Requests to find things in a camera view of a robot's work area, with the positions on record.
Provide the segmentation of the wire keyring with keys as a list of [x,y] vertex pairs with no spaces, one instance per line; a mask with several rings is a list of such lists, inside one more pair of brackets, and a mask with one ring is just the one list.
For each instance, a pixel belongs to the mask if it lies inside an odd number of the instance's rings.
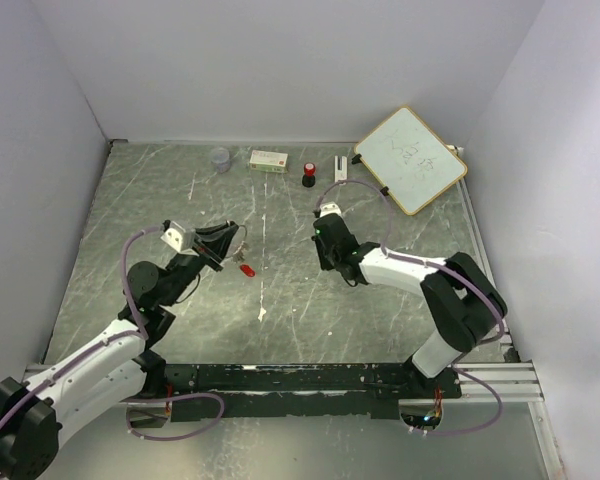
[[237,243],[230,245],[225,259],[236,264],[242,264],[245,262],[246,253],[249,250],[249,230],[245,224],[238,225],[238,231],[234,239]]

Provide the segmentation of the red tagged key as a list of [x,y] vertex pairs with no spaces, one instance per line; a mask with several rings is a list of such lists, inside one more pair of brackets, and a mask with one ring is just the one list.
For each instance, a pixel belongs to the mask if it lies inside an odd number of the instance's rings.
[[241,264],[239,266],[239,269],[247,276],[247,277],[254,277],[256,275],[256,272],[247,264]]

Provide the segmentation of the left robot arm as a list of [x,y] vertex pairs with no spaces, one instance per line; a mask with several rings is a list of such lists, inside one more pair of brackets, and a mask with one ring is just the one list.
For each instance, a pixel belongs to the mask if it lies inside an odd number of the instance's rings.
[[186,228],[174,221],[126,240],[120,269],[124,308],[104,330],[59,363],[0,382],[0,479],[36,479],[82,428],[120,402],[173,405],[217,394],[170,391],[165,360],[152,348],[201,271],[223,268],[239,224]]

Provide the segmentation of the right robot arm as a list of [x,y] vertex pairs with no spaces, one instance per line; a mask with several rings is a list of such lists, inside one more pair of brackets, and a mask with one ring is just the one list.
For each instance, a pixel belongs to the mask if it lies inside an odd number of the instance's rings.
[[468,254],[400,254],[378,243],[358,242],[337,210],[314,216],[312,240],[322,270],[337,271],[352,287],[382,285],[424,298],[435,330],[406,362],[404,384],[411,395],[428,396],[443,370],[504,333],[508,307]]

